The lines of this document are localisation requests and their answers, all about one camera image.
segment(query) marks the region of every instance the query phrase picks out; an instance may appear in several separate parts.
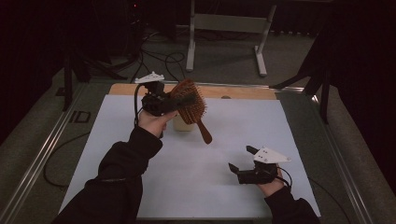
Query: white paper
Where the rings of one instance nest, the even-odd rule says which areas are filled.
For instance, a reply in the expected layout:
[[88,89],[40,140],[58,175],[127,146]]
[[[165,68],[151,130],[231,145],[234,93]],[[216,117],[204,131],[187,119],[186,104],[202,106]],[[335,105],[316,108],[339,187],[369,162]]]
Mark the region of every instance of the white paper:
[[[207,145],[198,127],[174,131],[168,122],[163,148],[143,174],[144,193],[138,218],[202,219],[270,217],[257,186],[239,185],[228,162],[240,170],[253,169],[246,146],[269,147],[291,158],[281,163],[292,179],[295,199],[304,198],[319,216],[311,186],[283,108],[277,100],[206,98],[202,119],[213,136]],[[118,141],[128,141],[134,127],[134,97],[107,95],[81,155],[61,210],[96,177],[101,159]]]

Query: metal stand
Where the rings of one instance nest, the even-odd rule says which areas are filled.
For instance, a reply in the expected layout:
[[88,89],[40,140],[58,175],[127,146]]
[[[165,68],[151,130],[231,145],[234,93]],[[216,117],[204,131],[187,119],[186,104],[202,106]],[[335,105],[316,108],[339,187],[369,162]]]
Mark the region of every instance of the metal stand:
[[234,31],[262,34],[262,42],[259,46],[254,47],[257,65],[259,66],[260,76],[266,77],[264,58],[262,57],[262,49],[267,39],[272,19],[276,11],[276,5],[271,6],[270,13],[266,19],[235,17],[222,15],[195,14],[195,0],[191,0],[191,17],[190,17],[190,44],[187,54],[186,70],[191,72],[194,65],[195,54],[195,29],[217,30],[217,31]]

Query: hairbrush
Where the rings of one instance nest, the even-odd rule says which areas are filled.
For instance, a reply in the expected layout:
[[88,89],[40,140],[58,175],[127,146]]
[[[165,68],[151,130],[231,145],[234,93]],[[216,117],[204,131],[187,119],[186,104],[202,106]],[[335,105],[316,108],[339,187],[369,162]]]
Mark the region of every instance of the hairbrush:
[[194,102],[180,107],[177,110],[178,114],[186,124],[196,123],[205,143],[210,144],[212,142],[212,135],[201,121],[206,110],[205,100],[194,82],[189,78],[184,79],[171,90],[170,98],[177,99],[187,96],[193,96]]

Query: black jacket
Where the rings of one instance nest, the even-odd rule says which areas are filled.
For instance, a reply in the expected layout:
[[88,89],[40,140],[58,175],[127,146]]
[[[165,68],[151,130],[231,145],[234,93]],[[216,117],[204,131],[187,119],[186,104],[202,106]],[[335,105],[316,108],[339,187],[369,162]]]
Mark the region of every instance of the black jacket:
[[[99,175],[85,184],[52,223],[134,223],[143,193],[141,175],[162,146],[153,134],[134,128],[128,143],[113,145],[99,165]],[[265,201],[274,223],[318,223],[309,203],[294,201],[286,188]]]

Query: beige cup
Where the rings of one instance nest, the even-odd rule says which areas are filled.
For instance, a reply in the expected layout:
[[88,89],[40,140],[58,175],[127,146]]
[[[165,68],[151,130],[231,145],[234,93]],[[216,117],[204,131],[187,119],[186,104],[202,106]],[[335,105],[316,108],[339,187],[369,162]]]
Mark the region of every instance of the beige cup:
[[184,120],[181,118],[180,115],[176,115],[173,118],[173,125],[175,131],[178,132],[190,132],[194,130],[194,126],[195,126],[194,124],[186,124],[186,122],[184,122]]

